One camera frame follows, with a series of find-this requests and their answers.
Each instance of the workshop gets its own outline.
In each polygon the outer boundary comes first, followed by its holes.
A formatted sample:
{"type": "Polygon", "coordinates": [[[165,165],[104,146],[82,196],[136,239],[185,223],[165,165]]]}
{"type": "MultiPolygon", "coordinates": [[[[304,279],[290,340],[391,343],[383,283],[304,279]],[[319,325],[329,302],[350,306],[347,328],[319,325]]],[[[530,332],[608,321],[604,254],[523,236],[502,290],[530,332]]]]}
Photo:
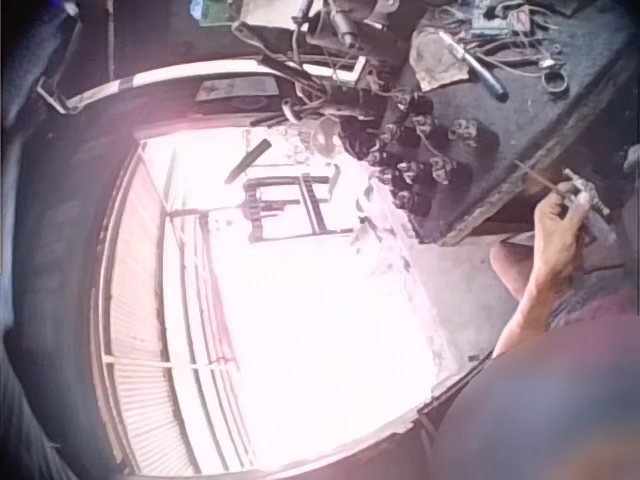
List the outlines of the workshop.
{"type": "Polygon", "coordinates": [[[640,478],[477,399],[640,315],[633,1],[7,3],[6,478],[640,478]]]}

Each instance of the black cylindrical part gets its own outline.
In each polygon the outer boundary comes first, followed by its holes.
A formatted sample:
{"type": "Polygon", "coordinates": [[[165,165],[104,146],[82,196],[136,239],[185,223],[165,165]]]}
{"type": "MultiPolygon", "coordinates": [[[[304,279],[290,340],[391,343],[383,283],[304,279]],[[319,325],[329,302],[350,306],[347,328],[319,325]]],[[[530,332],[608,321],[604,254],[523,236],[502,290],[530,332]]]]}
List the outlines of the black cylindrical part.
{"type": "Polygon", "coordinates": [[[263,139],[258,145],[253,147],[247,154],[242,157],[242,160],[236,165],[227,176],[227,179],[224,181],[225,184],[230,185],[235,182],[240,175],[246,172],[251,165],[256,163],[256,161],[264,155],[267,150],[272,147],[271,142],[266,138],[263,139]]]}

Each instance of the finger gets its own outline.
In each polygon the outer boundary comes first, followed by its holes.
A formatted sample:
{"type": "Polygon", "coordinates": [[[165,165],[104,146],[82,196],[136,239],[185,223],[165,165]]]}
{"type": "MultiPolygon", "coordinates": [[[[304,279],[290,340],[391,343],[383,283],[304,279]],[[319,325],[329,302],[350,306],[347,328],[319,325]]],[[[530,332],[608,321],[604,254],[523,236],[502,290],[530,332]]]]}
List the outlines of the finger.
{"type": "Polygon", "coordinates": [[[587,218],[590,208],[591,196],[587,192],[581,192],[569,207],[569,211],[562,223],[565,224],[571,232],[576,233],[584,223],[585,218],[587,218]]]}
{"type": "Polygon", "coordinates": [[[570,194],[575,189],[575,186],[571,182],[563,182],[556,185],[558,190],[552,190],[549,195],[547,195],[540,204],[543,207],[551,207],[553,205],[561,206],[564,203],[565,196],[558,193],[558,191],[562,192],[562,194],[570,194]]]}

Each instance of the corrugated metal wall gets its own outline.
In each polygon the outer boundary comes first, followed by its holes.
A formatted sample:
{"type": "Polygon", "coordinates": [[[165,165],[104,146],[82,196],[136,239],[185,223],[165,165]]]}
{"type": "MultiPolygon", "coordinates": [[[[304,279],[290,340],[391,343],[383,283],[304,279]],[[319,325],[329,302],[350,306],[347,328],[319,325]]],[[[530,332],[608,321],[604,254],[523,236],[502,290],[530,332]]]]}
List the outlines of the corrugated metal wall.
{"type": "Polygon", "coordinates": [[[120,223],[106,340],[113,386],[135,461],[144,474],[195,472],[176,405],[162,318],[161,272],[165,211],[140,162],[120,223]]]}

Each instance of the metal rod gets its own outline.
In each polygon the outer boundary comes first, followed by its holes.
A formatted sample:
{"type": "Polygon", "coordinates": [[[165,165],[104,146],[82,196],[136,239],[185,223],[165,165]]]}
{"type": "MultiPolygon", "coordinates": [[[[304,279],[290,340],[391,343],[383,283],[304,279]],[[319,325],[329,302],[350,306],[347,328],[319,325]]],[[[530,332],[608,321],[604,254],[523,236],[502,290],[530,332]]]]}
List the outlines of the metal rod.
{"type": "Polygon", "coordinates": [[[104,355],[104,363],[111,363],[114,365],[134,365],[140,367],[155,367],[155,368],[184,368],[189,370],[235,370],[235,365],[227,359],[221,359],[225,363],[210,363],[210,364],[189,364],[189,363],[175,363],[175,362],[162,362],[157,360],[144,360],[141,358],[127,358],[116,357],[113,355],[104,355]]]}
{"type": "Polygon", "coordinates": [[[564,198],[566,200],[569,200],[571,198],[571,194],[569,194],[567,192],[563,192],[562,190],[560,190],[557,185],[554,185],[553,183],[551,183],[549,180],[544,178],[542,175],[540,175],[538,172],[536,172],[531,167],[527,167],[524,163],[522,163],[522,162],[520,162],[518,160],[514,160],[513,163],[518,165],[525,172],[527,172],[529,175],[531,175],[533,178],[538,180],[540,183],[542,183],[546,187],[550,188],[553,192],[555,192],[558,195],[560,195],[562,198],[564,198]]]}

